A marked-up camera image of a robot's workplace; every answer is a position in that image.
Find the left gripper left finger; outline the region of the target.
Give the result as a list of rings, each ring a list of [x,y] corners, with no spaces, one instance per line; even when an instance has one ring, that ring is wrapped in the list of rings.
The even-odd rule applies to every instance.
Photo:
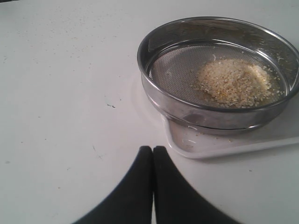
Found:
[[[115,189],[77,224],[150,224],[153,204],[153,153],[140,147]]]

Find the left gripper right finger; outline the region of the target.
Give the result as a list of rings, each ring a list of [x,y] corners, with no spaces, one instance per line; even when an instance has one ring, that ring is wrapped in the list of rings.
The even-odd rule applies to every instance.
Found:
[[[153,149],[158,224],[237,224],[203,198],[181,175],[163,146]]]

